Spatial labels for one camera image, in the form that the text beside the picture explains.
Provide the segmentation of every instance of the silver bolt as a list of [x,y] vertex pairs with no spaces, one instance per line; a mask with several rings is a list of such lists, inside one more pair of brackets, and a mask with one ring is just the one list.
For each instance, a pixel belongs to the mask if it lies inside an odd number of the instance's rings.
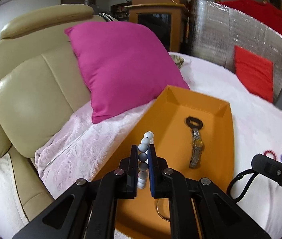
[[75,181],[75,183],[78,185],[78,186],[82,186],[86,183],[87,181],[83,178],[79,178]]
[[170,175],[170,174],[173,173],[173,170],[172,170],[171,168],[165,168],[165,169],[163,170],[163,173],[166,174],[166,175]]
[[114,170],[114,174],[115,174],[115,175],[122,175],[122,174],[124,174],[124,170],[118,168],[118,169]]
[[201,183],[202,183],[203,185],[210,185],[210,184],[211,184],[211,180],[210,180],[209,178],[203,178],[203,179],[201,180]]

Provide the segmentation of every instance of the bead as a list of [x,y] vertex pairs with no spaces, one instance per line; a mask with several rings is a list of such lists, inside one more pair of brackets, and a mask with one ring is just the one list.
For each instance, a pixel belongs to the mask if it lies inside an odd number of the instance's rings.
[[139,144],[138,145],[138,149],[139,149],[139,151],[140,152],[146,152],[146,151],[148,151],[148,145],[146,145],[146,144]]
[[146,177],[148,177],[148,173],[147,172],[139,172],[139,178],[141,178],[142,180],[146,179]]
[[138,178],[138,183],[146,183],[147,181],[147,178],[145,178],[144,180],[141,179],[140,177]]
[[144,134],[144,138],[148,138],[151,140],[153,137],[154,137],[154,134],[151,131],[148,131]]
[[146,171],[148,169],[147,163],[139,163],[139,169],[140,171]]
[[141,143],[142,143],[142,144],[149,145],[149,144],[151,143],[151,140],[148,139],[147,137],[145,137],[145,138],[142,138]]
[[148,159],[148,155],[146,153],[140,153],[138,158],[140,162],[145,162]]
[[145,188],[145,183],[139,183],[138,182],[138,188],[139,189],[144,189]]

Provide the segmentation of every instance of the black cord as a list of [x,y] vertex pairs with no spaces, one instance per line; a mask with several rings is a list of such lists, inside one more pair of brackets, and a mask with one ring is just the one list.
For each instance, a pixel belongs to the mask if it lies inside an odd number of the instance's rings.
[[[242,193],[236,198],[236,199],[233,199],[233,197],[231,196],[231,189],[233,187],[233,185],[241,180],[245,175],[247,174],[250,174],[250,173],[253,173],[252,177],[249,178],[248,182],[246,183]],[[248,170],[245,170],[243,172],[240,172],[231,182],[230,184],[228,185],[228,189],[226,190],[226,194],[235,202],[239,202],[243,197],[244,195],[246,194],[248,188],[250,187],[252,181],[256,178],[256,176],[258,175],[258,172],[255,172],[253,169],[248,169]]]

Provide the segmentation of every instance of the pink pillow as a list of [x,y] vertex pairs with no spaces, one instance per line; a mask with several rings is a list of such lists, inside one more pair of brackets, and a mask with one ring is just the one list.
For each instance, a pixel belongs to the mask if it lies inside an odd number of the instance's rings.
[[167,85],[189,89],[156,35],[129,22],[67,28],[97,124],[158,97]]

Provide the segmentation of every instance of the orange box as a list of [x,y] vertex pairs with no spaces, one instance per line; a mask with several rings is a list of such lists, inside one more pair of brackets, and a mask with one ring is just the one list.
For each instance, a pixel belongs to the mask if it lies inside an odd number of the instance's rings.
[[[204,150],[195,169],[189,168],[192,134],[185,124],[188,116],[203,122],[200,133]],[[138,145],[147,131],[154,133],[156,155],[165,158],[170,168],[193,180],[208,177],[226,192],[234,172],[233,122],[228,102],[167,86],[95,179],[116,169],[121,159],[129,157],[131,145]],[[145,189],[137,191],[135,199],[118,200],[116,229],[135,239],[170,238],[170,223],[159,217],[156,201],[151,197],[148,181]],[[167,202],[165,199],[161,204],[168,215]]]

